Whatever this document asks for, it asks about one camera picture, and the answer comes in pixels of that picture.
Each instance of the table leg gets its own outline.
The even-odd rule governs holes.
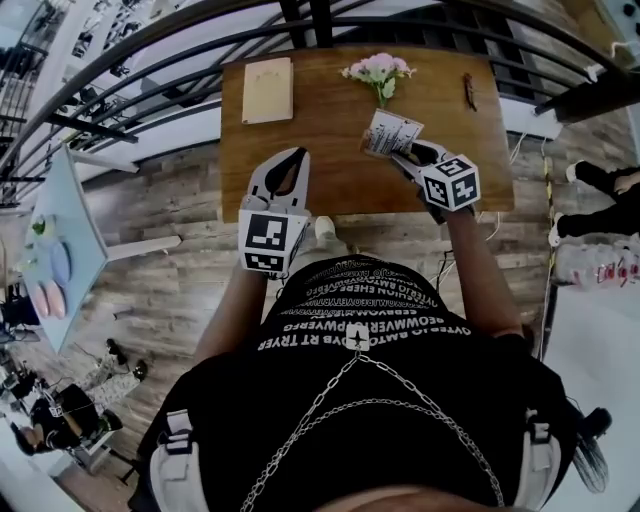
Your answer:
[[[143,242],[114,245],[113,247],[107,247],[107,257],[109,258],[109,261],[121,260],[132,256],[140,256],[153,251],[171,249],[172,247],[177,247],[181,243],[182,238],[179,236],[166,236],[164,238],[144,240]]]
[[[138,172],[138,170],[140,169],[137,165],[131,162],[124,162],[122,160],[113,159],[111,157],[94,155],[93,153],[71,151],[71,157],[73,158],[74,162],[95,165],[97,167],[104,167],[105,169],[117,169],[119,171],[134,173]]]

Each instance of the hand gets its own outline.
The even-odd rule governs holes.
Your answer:
[[[629,189],[637,183],[634,177],[635,174],[616,178],[616,182],[613,185],[613,189],[616,191],[616,194],[624,194],[625,192],[628,192]]]

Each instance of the wooden tabletop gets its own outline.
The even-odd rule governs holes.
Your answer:
[[[359,151],[377,101],[373,89],[343,78],[339,71],[378,52],[401,57],[418,70],[413,78],[397,81],[386,110],[424,123],[420,139],[462,153],[478,166],[479,209],[513,209],[507,137],[489,64],[440,50],[358,46],[288,54],[294,67],[294,117],[288,121],[243,125],[246,62],[225,67],[220,143],[225,222],[237,221],[254,169],[275,153],[295,146],[310,152],[306,207],[313,215],[424,210],[415,185],[388,160]],[[477,112],[465,100],[465,73],[473,77]]]

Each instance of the white card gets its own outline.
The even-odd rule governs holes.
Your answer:
[[[369,126],[367,150],[389,155],[392,151],[405,151],[418,137],[423,124],[377,109]]]
[[[420,135],[422,128],[424,128],[423,124],[412,121],[411,119],[403,121],[392,151],[408,152],[411,149],[413,141]]]

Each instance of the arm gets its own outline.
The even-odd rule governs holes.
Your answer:
[[[194,354],[194,364],[231,352],[260,326],[267,278],[237,264],[220,305],[204,330]]]
[[[467,320],[490,336],[522,336],[520,313],[475,218],[467,210],[443,213],[458,265]]]
[[[624,194],[628,192],[631,187],[640,183],[640,171],[631,174],[630,176],[620,176],[616,178],[614,189],[618,194]]]

